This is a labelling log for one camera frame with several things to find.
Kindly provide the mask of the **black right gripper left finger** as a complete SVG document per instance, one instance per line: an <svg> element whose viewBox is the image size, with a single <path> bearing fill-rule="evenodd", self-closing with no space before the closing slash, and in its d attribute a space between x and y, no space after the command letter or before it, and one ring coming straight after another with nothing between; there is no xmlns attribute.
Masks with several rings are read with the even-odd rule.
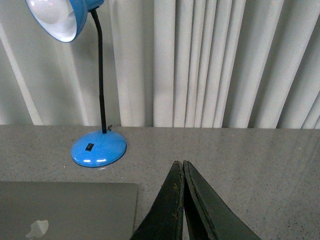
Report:
<svg viewBox="0 0 320 240"><path fill-rule="evenodd" d="M181 240L183 238L185 175L175 161L148 214L131 236L132 240Z"/></svg>

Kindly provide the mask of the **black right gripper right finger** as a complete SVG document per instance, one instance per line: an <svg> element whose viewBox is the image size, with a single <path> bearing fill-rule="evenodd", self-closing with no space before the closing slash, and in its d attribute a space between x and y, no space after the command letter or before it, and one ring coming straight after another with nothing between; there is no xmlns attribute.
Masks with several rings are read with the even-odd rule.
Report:
<svg viewBox="0 0 320 240"><path fill-rule="evenodd" d="M189 161L183 162L184 212L191 240L258 240Z"/></svg>

